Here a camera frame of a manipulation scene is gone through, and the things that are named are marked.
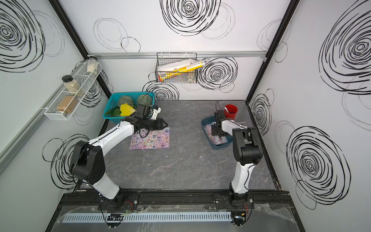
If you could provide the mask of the blue glitter sticker sheet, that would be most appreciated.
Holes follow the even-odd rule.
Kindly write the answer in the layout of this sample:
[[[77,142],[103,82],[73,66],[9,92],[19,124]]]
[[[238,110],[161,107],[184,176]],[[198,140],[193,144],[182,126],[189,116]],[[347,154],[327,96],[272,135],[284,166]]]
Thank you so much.
[[[170,146],[170,128],[166,127],[157,131],[156,149],[169,148]]]

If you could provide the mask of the dark teal storage box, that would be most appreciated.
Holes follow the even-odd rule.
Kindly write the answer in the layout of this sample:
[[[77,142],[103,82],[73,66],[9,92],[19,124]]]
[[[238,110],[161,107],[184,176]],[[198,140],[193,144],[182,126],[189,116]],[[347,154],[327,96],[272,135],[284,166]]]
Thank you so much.
[[[201,122],[201,125],[211,148],[222,149],[232,144],[233,138],[231,135],[226,132],[223,132],[222,135],[217,134],[214,116],[204,118]]]

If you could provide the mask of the purple Kuromi sticker sheet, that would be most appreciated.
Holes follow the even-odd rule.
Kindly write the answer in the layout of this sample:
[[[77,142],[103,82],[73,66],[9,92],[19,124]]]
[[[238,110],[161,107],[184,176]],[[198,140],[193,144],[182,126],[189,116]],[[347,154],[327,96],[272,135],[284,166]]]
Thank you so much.
[[[130,150],[143,150],[144,149],[144,138],[142,136],[145,135],[144,130],[139,130],[132,135],[131,142],[130,142]]]

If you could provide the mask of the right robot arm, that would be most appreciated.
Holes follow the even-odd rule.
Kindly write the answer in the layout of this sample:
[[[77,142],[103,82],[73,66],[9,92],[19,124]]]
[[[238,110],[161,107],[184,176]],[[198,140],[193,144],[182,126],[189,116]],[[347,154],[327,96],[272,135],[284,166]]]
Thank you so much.
[[[229,201],[233,203],[247,198],[252,171],[263,157],[263,148],[256,127],[243,126],[228,119],[222,110],[216,110],[214,116],[215,125],[212,126],[212,135],[232,136],[236,171],[230,184]]]

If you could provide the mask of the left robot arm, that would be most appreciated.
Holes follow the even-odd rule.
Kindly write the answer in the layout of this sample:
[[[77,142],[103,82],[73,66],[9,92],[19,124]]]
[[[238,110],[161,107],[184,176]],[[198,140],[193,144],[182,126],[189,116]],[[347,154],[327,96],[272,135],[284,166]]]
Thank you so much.
[[[168,124],[158,117],[160,112],[161,108],[157,105],[139,104],[134,113],[121,119],[115,127],[101,136],[86,142],[77,142],[70,161],[73,178],[88,183],[106,199],[115,199],[120,187],[106,174],[105,155],[141,129],[157,131],[166,128]]]

